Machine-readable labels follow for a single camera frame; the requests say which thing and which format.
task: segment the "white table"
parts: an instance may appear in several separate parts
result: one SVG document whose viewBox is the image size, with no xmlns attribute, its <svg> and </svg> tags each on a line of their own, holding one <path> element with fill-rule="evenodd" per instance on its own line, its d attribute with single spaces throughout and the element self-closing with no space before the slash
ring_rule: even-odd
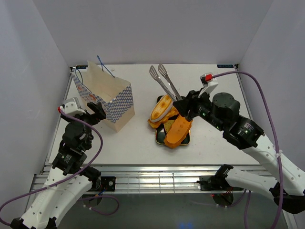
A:
<svg viewBox="0 0 305 229">
<path fill-rule="evenodd" d="M 112 73 L 132 84 L 135 116 L 118 132 L 114 132 L 102 122 L 95 127 L 101 133 L 104 145 L 94 161 L 95 165 L 257 165 L 258 163 L 227 143 L 222 133 L 197 117 L 191 128 L 188 146 L 169 149 L 155 141 L 155 130 L 147 119 L 159 95 L 165 94 L 160 85 L 149 75 L 150 64 L 107 65 Z M 232 71 L 218 69 L 215 64 L 165 64 L 169 77 L 181 95 L 202 87 L 199 77 L 207 72 L 214 74 Z M 242 90 L 236 74 L 218 78 L 219 85 L 214 94 L 227 92 L 241 103 L 240 114 L 249 117 Z M 67 98 L 79 97 L 74 81 L 69 85 Z M 67 122 L 60 120 L 49 162 L 58 153 L 59 143 Z M 88 162 L 97 152 L 100 141 L 95 133 L 92 149 L 86 151 Z"/>
</svg>

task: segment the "metal tongs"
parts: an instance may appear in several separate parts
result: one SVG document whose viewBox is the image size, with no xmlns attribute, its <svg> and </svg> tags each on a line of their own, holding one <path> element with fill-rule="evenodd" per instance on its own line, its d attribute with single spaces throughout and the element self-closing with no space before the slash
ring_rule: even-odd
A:
<svg viewBox="0 0 305 229">
<path fill-rule="evenodd" d="M 176 97 L 178 100 L 182 100 L 182 97 L 179 95 L 177 89 L 175 88 L 175 86 L 173 85 L 170 77 L 167 74 L 167 71 L 165 69 L 165 67 L 163 66 L 163 64 L 159 64 L 158 66 L 158 71 L 160 72 L 160 74 L 166 79 L 166 81 L 168 82 L 168 84 L 171 86 L 173 92 L 175 93 Z M 167 88 L 167 86 L 165 86 L 165 84 L 163 83 L 163 81 L 161 80 L 161 78 L 159 77 L 156 69 L 154 68 L 154 66 L 151 66 L 149 69 L 149 73 L 152 76 L 152 78 L 157 81 L 159 83 L 159 85 L 163 88 L 163 90 L 165 90 L 165 92 L 168 94 L 168 96 L 172 99 L 173 102 L 177 101 L 176 97 L 171 93 L 171 91 Z"/>
</svg>

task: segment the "white wall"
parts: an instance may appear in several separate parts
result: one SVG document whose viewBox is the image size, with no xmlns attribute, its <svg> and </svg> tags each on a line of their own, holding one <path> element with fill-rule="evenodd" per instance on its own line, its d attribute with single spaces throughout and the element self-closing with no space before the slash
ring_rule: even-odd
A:
<svg viewBox="0 0 305 229">
<path fill-rule="evenodd" d="M 245 53 L 240 68 L 262 85 L 279 138 L 280 148 L 305 170 L 305 1 L 274 0 Z M 272 138 L 255 84 L 243 78 L 251 112 Z M 305 228 L 305 213 L 295 216 Z"/>
<path fill-rule="evenodd" d="M 69 66 L 238 63 L 272 0 L 34 0 Z"/>
<path fill-rule="evenodd" d="M 0 28 L 2 204 L 28 192 L 44 165 L 69 68 L 32 0 L 0 1 Z M 26 201 L 7 205 L 1 217 L 21 216 Z"/>
</svg>

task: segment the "blue string handle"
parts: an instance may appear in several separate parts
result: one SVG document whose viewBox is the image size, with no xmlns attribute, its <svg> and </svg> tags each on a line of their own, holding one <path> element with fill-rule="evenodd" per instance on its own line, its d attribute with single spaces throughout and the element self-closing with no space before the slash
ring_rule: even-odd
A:
<svg viewBox="0 0 305 229">
<path fill-rule="evenodd" d="M 81 75 L 81 81 L 79 80 L 79 78 L 78 78 L 78 76 L 77 76 L 77 74 L 76 74 L 76 71 L 78 71 L 78 72 L 80 73 L 80 75 Z M 74 73 L 75 73 L 75 76 L 76 76 L 76 78 L 78 79 L 78 81 L 81 83 L 81 85 L 83 85 L 83 86 L 92 94 L 92 91 L 91 91 L 88 87 L 86 87 L 86 86 L 83 84 L 83 78 L 82 78 L 82 74 L 81 74 L 80 70 L 75 68 Z"/>
<path fill-rule="evenodd" d="M 102 63 L 102 61 L 98 55 L 97 55 L 97 59 L 99 60 L 101 66 L 102 66 L 102 70 L 103 70 L 103 67 L 105 67 L 105 69 L 109 72 L 109 74 L 112 75 L 113 78 L 115 78 L 114 75 L 108 70 L 108 68 Z"/>
</svg>

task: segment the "yellow food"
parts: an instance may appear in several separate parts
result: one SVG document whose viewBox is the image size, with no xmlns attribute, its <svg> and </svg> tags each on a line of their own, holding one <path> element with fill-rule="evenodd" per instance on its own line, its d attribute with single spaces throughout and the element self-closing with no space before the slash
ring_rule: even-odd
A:
<svg viewBox="0 0 305 229">
<path fill-rule="evenodd" d="M 162 97 L 162 99 L 157 103 L 155 108 L 152 111 L 150 120 L 156 120 L 161 117 L 161 115 L 169 108 L 172 104 L 172 100 L 168 95 Z"/>
<path fill-rule="evenodd" d="M 156 129 L 156 128 L 158 128 L 162 123 L 166 123 L 166 122 L 168 121 L 169 118 L 171 118 L 171 117 L 173 117 L 173 116 L 175 116 L 175 115 L 178 115 L 178 114 L 179 114 L 178 110 L 173 106 L 173 107 L 170 109 L 170 111 L 166 114 L 166 116 L 165 116 L 163 119 L 161 119 L 159 122 L 153 123 L 153 122 L 151 122 L 149 119 L 147 120 L 147 122 L 148 122 L 148 124 L 149 124 L 152 128 Z"/>
<path fill-rule="evenodd" d="M 168 120 L 166 123 L 164 123 L 164 129 L 165 129 L 165 133 L 168 133 L 172 124 L 175 122 L 175 120 Z"/>
<path fill-rule="evenodd" d="M 181 115 L 178 116 L 165 136 L 165 145 L 169 148 L 176 148 L 179 146 L 189 133 L 191 126 L 192 121 L 188 122 Z"/>
</svg>

